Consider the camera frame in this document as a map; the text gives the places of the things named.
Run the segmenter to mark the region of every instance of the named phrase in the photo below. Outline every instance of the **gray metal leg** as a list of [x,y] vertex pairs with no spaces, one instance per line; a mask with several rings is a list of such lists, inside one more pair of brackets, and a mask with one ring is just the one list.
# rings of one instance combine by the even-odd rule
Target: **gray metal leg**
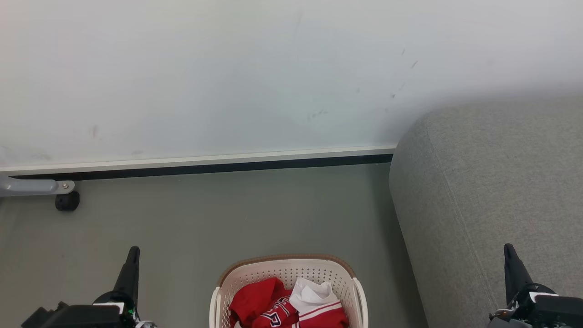
[[60,195],[72,192],[73,188],[73,181],[21,180],[0,173],[0,197]]

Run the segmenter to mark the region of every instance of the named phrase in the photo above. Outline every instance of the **white stripe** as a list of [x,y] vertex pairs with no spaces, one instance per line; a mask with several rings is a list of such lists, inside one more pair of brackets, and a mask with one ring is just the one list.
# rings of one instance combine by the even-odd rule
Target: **white stripe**
[[285,305],[282,305],[282,310],[287,314],[287,316],[290,316],[290,312],[286,309]]
[[52,173],[93,172],[128,169],[171,168],[174,166],[195,166],[228,163],[271,162],[275,160],[310,159],[344,156],[383,155],[395,152],[396,145],[357,146],[345,148],[308,149],[299,151],[240,153],[234,155],[212,155],[179,158],[127,159],[111,162],[22,165],[0,167],[0,172],[8,176],[40,175]]
[[330,302],[330,303],[326,303],[326,304],[323,304],[323,305],[315,306],[315,307],[309,309],[308,311],[304,311],[304,313],[301,313],[300,316],[304,316],[306,314],[312,313],[313,311],[317,311],[317,310],[320,310],[320,309],[323,309],[323,308],[327,308],[329,306],[332,306],[332,304],[335,304],[335,303],[340,303],[340,301],[339,300],[335,300],[335,301]]
[[332,306],[329,306],[327,308],[323,308],[323,309],[318,310],[316,312],[312,312],[307,316],[300,317],[300,321],[311,319],[315,316],[321,315],[322,313],[325,313],[325,312],[328,312],[328,311],[334,310],[334,309],[342,309],[342,304],[338,303],[336,305],[332,305]]

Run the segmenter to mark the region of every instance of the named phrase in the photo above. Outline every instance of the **red clothing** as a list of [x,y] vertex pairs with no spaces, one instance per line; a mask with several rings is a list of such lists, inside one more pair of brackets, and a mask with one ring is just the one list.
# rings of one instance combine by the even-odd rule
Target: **red clothing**
[[282,297],[273,303],[271,310],[253,321],[252,328],[289,327],[298,322],[296,309],[290,303],[290,297]]
[[348,318],[344,314],[340,301],[321,305],[300,315],[301,328],[345,328]]
[[[279,317],[280,326],[263,326],[263,323],[267,317],[263,317],[261,322],[258,323],[260,326],[254,326],[254,321],[259,318],[262,314],[267,311],[274,311],[273,313],[284,313],[281,309],[281,304],[278,303],[280,298],[287,296],[289,301],[289,295],[292,293],[291,290],[286,290],[283,286],[281,280],[277,278],[269,278],[254,284],[247,285],[241,288],[233,298],[229,310],[231,310],[231,328],[235,326],[237,321],[241,322],[241,327],[243,328],[259,328],[259,327],[284,327],[281,324],[291,325],[297,322],[297,315],[293,316],[293,313],[297,313],[291,305],[290,308],[293,309],[293,313],[286,318]],[[275,315],[272,313],[273,320],[277,321]]]

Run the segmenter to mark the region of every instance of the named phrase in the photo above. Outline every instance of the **baseboard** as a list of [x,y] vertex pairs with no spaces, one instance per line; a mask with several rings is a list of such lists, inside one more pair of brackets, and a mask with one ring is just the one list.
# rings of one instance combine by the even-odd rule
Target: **baseboard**
[[117,177],[380,163],[389,162],[394,150],[395,146],[312,149],[306,151],[17,166],[0,168],[0,172],[8,176],[34,179],[43,177],[59,180],[112,179]]

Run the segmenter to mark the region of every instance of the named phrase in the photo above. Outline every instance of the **clothes pile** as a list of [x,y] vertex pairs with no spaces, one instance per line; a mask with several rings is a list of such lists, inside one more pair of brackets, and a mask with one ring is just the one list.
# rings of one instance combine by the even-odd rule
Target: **clothes pile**
[[298,278],[291,289],[269,278],[240,289],[229,306],[231,328],[346,328],[348,319],[329,282]]

